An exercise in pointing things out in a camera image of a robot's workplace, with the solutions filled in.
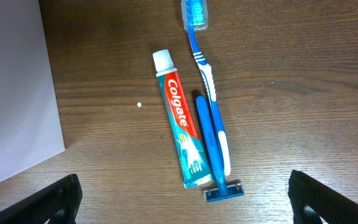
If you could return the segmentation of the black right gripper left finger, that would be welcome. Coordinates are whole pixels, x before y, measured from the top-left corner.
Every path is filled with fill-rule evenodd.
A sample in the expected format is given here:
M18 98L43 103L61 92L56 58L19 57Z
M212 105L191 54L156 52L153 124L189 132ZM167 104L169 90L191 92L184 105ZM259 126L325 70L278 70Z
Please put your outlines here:
M70 174L0 211L0 224L75 224L82 197L78 176Z

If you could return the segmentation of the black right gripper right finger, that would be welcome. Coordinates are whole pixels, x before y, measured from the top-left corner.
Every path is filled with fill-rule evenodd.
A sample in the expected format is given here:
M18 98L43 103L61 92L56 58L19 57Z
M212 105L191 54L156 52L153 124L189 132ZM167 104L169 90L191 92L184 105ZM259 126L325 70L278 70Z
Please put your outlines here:
M294 223L358 223L357 203L304 172L291 172L288 197Z

